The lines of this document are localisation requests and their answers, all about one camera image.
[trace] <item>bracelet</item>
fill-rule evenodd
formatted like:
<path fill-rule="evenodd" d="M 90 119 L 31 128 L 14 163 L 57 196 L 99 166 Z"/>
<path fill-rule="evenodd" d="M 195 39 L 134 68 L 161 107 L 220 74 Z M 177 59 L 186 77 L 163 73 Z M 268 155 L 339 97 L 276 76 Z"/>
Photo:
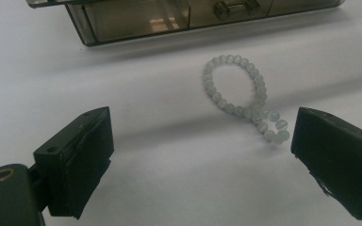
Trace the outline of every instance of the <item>bracelet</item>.
<path fill-rule="evenodd" d="M 255 100 L 247 107 L 234 106 L 223 99 L 222 95 L 214 87 L 213 71 L 221 65 L 237 65 L 244 69 L 255 82 Z M 207 62 L 204 70 L 204 87 L 207 95 L 211 100 L 226 113 L 233 114 L 237 117 L 242 117 L 251 120 L 257 127 L 257 130 L 263 134 L 264 138 L 273 144 L 282 144 L 290 137 L 288 123 L 285 120 L 280 120 L 280 114 L 277 111 L 269 110 L 266 105 L 267 89 L 263 80 L 263 76 L 255 68 L 255 64 L 250 63 L 248 59 L 241 56 L 224 56 L 214 57 Z M 275 123 L 277 133 L 269 129 L 269 125 L 263 120 L 269 120 Z"/>

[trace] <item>beaded bracelet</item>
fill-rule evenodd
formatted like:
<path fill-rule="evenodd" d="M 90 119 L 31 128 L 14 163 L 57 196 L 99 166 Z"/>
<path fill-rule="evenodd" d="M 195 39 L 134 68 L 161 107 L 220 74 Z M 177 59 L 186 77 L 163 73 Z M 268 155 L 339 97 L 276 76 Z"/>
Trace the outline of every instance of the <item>beaded bracelet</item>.
<path fill-rule="evenodd" d="M 233 104 L 228 103 L 214 87 L 212 73 L 213 70 L 221 65 L 240 66 L 254 80 L 255 100 L 250 106 L 234 106 Z M 237 117 L 251 120 L 258 131 L 263 134 L 264 138 L 273 144 L 282 144 L 289 139 L 290 135 L 287 131 L 288 123 L 285 120 L 280 120 L 280 114 L 277 111 L 269 110 L 265 107 L 267 89 L 263 76 L 259 74 L 258 69 L 255 68 L 255 64 L 249 63 L 248 59 L 232 55 L 214 57 L 206 64 L 203 80 L 207 95 L 211 97 L 211 100 L 213 100 L 220 109 Z M 273 130 L 270 130 L 269 125 L 263 122 L 263 120 L 275 122 L 275 128 L 278 132 L 275 133 Z"/>

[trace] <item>transparent brown container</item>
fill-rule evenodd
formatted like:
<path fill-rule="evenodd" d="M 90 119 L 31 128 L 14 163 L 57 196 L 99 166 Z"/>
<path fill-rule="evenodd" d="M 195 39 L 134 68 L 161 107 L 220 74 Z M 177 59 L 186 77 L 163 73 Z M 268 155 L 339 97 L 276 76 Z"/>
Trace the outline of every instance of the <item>transparent brown container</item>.
<path fill-rule="evenodd" d="M 344 0 L 26 0 L 64 5 L 88 46 L 334 8 Z"/>

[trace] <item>bead loop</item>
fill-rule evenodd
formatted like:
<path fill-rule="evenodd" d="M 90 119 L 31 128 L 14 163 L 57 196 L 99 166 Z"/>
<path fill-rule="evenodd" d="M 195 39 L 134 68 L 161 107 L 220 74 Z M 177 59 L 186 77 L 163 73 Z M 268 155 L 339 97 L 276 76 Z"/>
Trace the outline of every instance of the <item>bead loop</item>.
<path fill-rule="evenodd" d="M 239 66 L 253 79 L 255 84 L 255 100 L 252 105 L 246 107 L 235 106 L 228 103 L 218 92 L 213 83 L 212 73 L 216 68 L 221 67 L 222 65 Z M 290 134 L 287 131 L 288 123 L 285 120 L 280 120 L 281 116 L 277 111 L 269 110 L 265 107 L 267 100 L 266 83 L 264 82 L 263 75 L 255 68 L 255 64 L 250 63 L 247 58 L 241 56 L 221 55 L 208 61 L 204 72 L 203 84 L 206 93 L 220 109 L 234 116 L 251 120 L 257 127 L 257 130 L 263 134 L 263 137 L 273 144 L 282 144 L 289 139 Z M 273 130 L 269 129 L 269 125 L 265 123 L 264 120 L 274 122 L 278 132 L 275 133 Z"/>

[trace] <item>white table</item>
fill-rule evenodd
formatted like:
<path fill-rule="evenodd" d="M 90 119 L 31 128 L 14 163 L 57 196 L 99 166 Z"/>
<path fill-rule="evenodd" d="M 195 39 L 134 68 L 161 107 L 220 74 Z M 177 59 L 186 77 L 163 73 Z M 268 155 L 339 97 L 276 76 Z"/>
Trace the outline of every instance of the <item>white table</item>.
<path fill-rule="evenodd" d="M 85 111 L 109 106 L 116 151 L 79 221 L 100 226 L 362 225 L 326 197 L 290 141 L 273 148 L 204 93 L 204 65 L 248 57 L 268 106 L 293 132 L 299 106 L 362 128 L 362 1 L 252 23 L 81 44 L 64 7 L 0 1 L 0 166 L 32 153 Z M 241 71 L 215 77 L 227 99 L 252 101 Z"/>

